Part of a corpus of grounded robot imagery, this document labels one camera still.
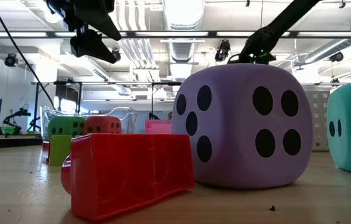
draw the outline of wooden table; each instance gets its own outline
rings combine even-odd
[[[0,149],[0,224],[87,223],[70,214],[60,167],[41,163],[41,147]],[[276,211],[269,209],[274,205]],[[335,168],[330,154],[313,153],[292,185],[230,190],[198,185],[154,206],[108,223],[351,223],[351,173]]]

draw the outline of ceiling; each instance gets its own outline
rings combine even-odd
[[[251,0],[249,7],[246,1],[240,0],[206,0],[204,7],[204,18],[202,30],[237,30],[254,31],[268,25],[279,13],[285,9],[291,0]],[[145,0],[145,24],[148,30],[164,30],[164,18],[161,0]],[[339,9],[340,1],[322,1],[309,11],[290,30],[309,31],[351,31],[351,1],[343,9]],[[46,9],[42,0],[0,0],[0,15],[4,19],[10,31],[66,31],[62,21],[49,23]],[[166,44],[160,39],[150,39],[151,50],[158,66],[159,77],[164,80],[172,78],[169,71],[169,51]],[[210,66],[215,66],[214,55],[221,39],[199,39],[202,43],[196,44],[192,73]],[[232,54],[239,53],[246,39],[229,39]],[[322,47],[332,39],[281,39],[273,53],[277,61],[272,65],[280,66],[292,71],[289,60],[293,55],[304,55]],[[30,53],[28,59],[33,63],[39,63],[42,58],[55,61],[58,66],[58,77],[72,77],[74,80],[94,81],[99,80],[96,75],[85,66],[79,58],[67,54],[70,52],[69,38],[64,39],[16,39],[19,46],[34,47],[38,49],[37,56]],[[104,39],[105,45],[110,48],[120,48],[116,41]],[[0,39],[0,55],[8,52],[3,50],[5,46],[12,46],[9,39]],[[109,64],[100,60],[92,59],[110,78],[121,81],[131,81],[133,73],[130,74],[131,62],[121,51],[121,60],[115,64]],[[315,63],[315,70],[323,81],[329,81],[331,76],[343,77],[351,74],[351,46],[341,51],[344,60],[334,62],[321,61]]]

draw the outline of black dot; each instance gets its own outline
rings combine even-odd
[[[198,107],[201,111],[207,111],[212,103],[212,91],[210,87],[204,85],[198,92]]]
[[[256,150],[264,158],[268,158],[274,154],[275,138],[270,130],[262,129],[257,133]]]
[[[201,136],[198,140],[197,151],[202,162],[208,162],[212,156],[212,142],[207,136]]]
[[[196,130],[198,129],[198,117],[196,117],[195,112],[189,112],[185,127],[190,136],[193,136],[196,133]]]
[[[335,124],[333,123],[333,121],[329,123],[329,132],[332,137],[335,136]]]
[[[177,104],[175,106],[179,115],[183,115],[185,113],[185,109],[187,108],[187,99],[183,94],[178,97]]]
[[[301,138],[295,129],[286,131],[286,134],[283,136],[283,148],[291,156],[295,156],[300,152]]]
[[[296,94],[291,90],[286,90],[282,94],[281,106],[286,115],[295,116],[299,111],[299,100]]]
[[[267,88],[259,86],[253,93],[253,104],[259,114],[268,115],[273,109],[273,96]]]
[[[337,121],[337,132],[339,134],[339,137],[342,136],[342,122],[340,120]]]

